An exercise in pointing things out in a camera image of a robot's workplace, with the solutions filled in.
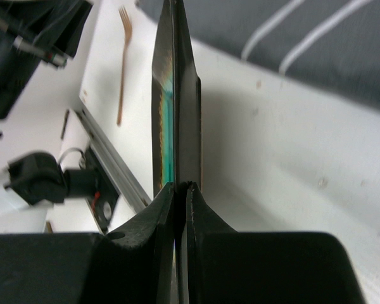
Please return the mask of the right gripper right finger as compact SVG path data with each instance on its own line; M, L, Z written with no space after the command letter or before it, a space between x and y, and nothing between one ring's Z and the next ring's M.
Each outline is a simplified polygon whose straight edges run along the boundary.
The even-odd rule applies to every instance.
M181 206L180 302L223 303L234 289L231 242L237 232L208 206L195 182Z

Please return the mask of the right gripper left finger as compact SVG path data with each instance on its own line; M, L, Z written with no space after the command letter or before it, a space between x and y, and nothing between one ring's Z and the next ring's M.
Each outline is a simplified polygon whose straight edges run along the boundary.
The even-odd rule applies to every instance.
M115 303L168 303L174 252L174 185L149 206L107 234Z

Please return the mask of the green square ceramic plate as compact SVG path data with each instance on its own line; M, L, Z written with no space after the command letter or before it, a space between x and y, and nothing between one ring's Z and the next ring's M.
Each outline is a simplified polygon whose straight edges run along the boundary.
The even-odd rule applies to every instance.
M182 1L164 1L152 61L153 193L202 181L201 80Z

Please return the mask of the copper fork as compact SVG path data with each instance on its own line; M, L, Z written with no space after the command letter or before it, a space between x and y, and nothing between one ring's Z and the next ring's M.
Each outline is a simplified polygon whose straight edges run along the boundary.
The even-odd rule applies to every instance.
M122 51L122 67L121 67L121 81L120 81L120 94L118 101L118 114L117 114L117 125L121 126L122 123L122 111L123 111L123 100L124 100L124 78L125 78L125 66L126 66L126 52L130 45L132 39L132 22L129 18L127 10L122 6L118 9L123 29L124 29L124 45Z

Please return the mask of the grey striped cloth napkin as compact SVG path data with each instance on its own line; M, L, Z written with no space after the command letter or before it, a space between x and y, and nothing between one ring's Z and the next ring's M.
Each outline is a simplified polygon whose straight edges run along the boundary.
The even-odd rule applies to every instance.
M380 110L380 1L185 1L191 37Z

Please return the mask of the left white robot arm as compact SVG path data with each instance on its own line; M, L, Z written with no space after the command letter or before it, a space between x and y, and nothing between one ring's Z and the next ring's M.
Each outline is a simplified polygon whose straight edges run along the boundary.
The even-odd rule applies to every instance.
M0 1L0 120L40 62L64 68L75 57L91 9L84 0Z

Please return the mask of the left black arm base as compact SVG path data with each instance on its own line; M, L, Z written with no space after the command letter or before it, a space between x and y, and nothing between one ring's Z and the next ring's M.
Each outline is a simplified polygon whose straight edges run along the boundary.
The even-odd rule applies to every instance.
M43 200L63 203L71 198L85 199L101 232L107 232L119 193L91 148L84 152L83 160L84 168L62 170L47 152L27 154L9 163L9 182L4 188L31 206Z

